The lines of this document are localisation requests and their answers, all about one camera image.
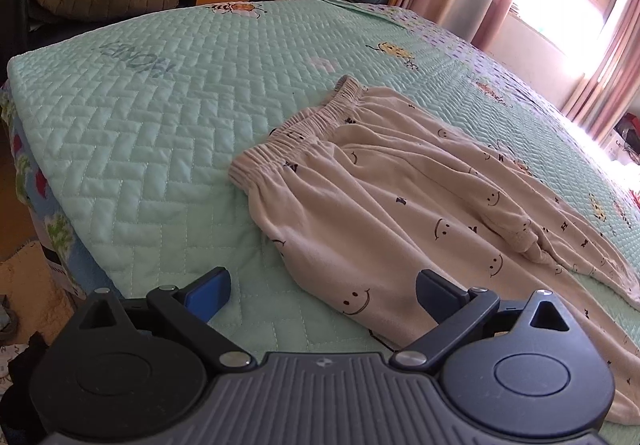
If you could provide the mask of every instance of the bed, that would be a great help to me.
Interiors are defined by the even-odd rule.
[[[243,348],[387,353],[301,291],[245,195],[232,158],[343,74],[397,89],[513,157],[636,267],[640,212],[604,155],[482,52],[411,11],[336,0],[160,12],[15,57],[0,92],[17,169],[57,281],[78,297],[142,297],[215,266],[232,298],[210,325]],[[640,345],[640,313],[576,276]],[[606,424],[611,443],[640,428]]]

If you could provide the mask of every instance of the cartoon bee print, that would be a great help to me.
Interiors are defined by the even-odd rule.
[[[219,4],[210,4],[206,6],[214,13],[231,12],[236,15],[244,15],[245,17],[251,17],[257,19],[260,17],[260,12],[267,13],[266,10],[260,8],[260,3],[252,4],[251,2],[221,2]]]
[[[620,217],[622,218],[623,221],[625,221],[625,223],[629,227],[629,229],[631,229],[631,223],[629,222],[628,218],[626,217],[626,213],[622,209],[622,206],[620,206],[620,203],[618,203],[618,200],[612,197],[611,201],[613,203],[613,208],[615,208],[615,210],[618,213],[618,215],[620,215]]]
[[[594,196],[593,194],[591,194],[589,192],[589,199],[591,201],[591,208],[593,208],[593,215],[596,216],[600,221],[606,221],[607,220],[607,213],[604,211],[604,209],[598,203],[598,200],[596,199],[596,196]]]
[[[389,42],[381,42],[377,47],[369,46],[365,44],[367,48],[371,48],[372,50],[380,51],[382,53],[386,53],[387,55],[391,55],[394,57],[398,57],[399,59],[404,59],[404,65],[411,69],[417,70],[418,66],[414,64],[415,57],[408,50],[401,48],[400,46],[396,46],[395,44],[391,44]]]
[[[485,95],[494,99],[498,104],[503,105],[504,107],[509,107],[507,102],[505,102],[504,99],[498,93],[496,93],[492,88],[490,88],[486,84],[483,84],[482,82],[475,82],[475,84],[482,92],[484,92]]]

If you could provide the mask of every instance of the black leather chair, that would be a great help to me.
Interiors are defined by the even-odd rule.
[[[32,29],[28,15],[29,1],[0,0],[0,86],[7,78],[6,65],[11,57],[119,22],[63,20]],[[196,0],[180,0],[178,3],[180,8],[195,5]]]

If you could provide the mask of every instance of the pants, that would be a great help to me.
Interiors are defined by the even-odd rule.
[[[504,299],[553,290],[614,372],[608,419],[640,425],[640,351],[568,270],[636,309],[638,278],[523,162],[344,76],[229,176],[300,287],[399,347],[435,326],[415,296],[424,268]]]

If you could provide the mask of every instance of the metal screw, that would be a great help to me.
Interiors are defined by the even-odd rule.
[[[251,356],[244,351],[227,351],[220,355],[219,360],[225,367],[244,367],[251,364]]]
[[[395,360],[404,367],[419,367],[426,363],[427,357],[420,351],[400,351],[396,354]]]

